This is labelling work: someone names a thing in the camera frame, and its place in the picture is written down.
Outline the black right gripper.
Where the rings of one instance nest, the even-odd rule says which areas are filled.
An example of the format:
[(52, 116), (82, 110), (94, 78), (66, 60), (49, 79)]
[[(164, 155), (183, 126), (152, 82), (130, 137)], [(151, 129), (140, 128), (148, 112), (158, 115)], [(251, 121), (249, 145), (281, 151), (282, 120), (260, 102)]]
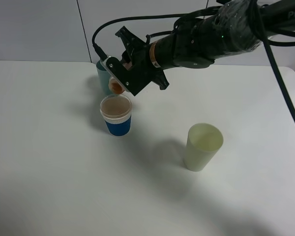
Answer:
[(125, 47), (120, 63), (130, 72), (126, 75), (124, 85), (127, 90), (142, 90), (153, 82), (161, 90), (169, 86), (169, 82), (161, 68), (155, 67), (150, 60), (150, 45), (123, 26), (116, 36)]

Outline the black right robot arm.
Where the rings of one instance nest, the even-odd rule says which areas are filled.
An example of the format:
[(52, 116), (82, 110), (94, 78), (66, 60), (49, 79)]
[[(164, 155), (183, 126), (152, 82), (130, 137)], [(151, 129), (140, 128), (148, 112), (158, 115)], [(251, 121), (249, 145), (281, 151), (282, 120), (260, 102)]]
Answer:
[(157, 41), (142, 41), (128, 29), (117, 36), (125, 46), (122, 61), (109, 59), (113, 76), (133, 95), (150, 82), (164, 90), (164, 70), (207, 68), (216, 59), (254, 51), (260, 44), (295, 46), (295, 0), (260, 7), (254, 0), (233, 0), (223, 6), (198, 10), (179, 18), (171, 32)]

